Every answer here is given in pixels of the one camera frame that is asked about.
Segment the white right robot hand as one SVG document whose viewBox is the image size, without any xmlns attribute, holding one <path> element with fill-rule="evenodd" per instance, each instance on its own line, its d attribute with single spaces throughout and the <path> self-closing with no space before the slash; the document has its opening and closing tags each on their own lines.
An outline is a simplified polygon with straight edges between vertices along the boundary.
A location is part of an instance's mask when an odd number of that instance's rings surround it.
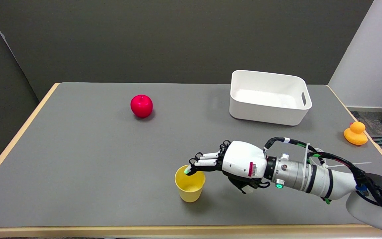
<svg viewBox="0 0 382 239">
<path fill-rule="evenodd" d="M 217 152 L 197 153 L 189 159 L 184 173 L 187 176 L 196 172 L 221 171 L 243 194 L 255 189 L 266 189 L 270 182 L 262 182 L 267 169 L 264 151 L 250 143 L 224 141 Z"/>
</svg>

